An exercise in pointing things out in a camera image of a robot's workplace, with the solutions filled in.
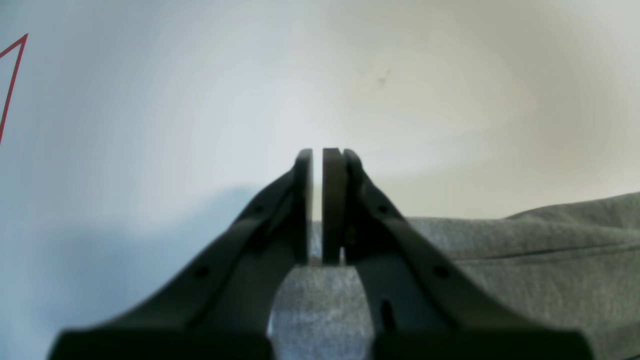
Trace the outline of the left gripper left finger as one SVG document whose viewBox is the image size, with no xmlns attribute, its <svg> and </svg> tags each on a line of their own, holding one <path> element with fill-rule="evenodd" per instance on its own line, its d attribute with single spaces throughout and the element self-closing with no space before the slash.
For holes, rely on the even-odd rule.
<svg viewBox="0 0 640 360">
<path fill-rule="evenodd" d="M 275 297 L 309 261 L 313 151 L 261 190 L 229 228 L 155 294 L 85 329 L 64 331 L 51 360 L 272 360 Z"/>
</svg>

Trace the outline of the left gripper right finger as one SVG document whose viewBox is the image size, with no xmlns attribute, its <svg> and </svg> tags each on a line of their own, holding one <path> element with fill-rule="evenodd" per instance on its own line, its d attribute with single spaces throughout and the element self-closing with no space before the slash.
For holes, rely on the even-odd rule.
<svg viewBox="0 0 640 360">
<path fill-rule="evenodd" d="M 368 360 L 592 360 L 576 330 L 500 304 L 420 235 L 350 150 L 322 151 L 322 261 L 355 268 L 374 327 Z"/>
</svg>

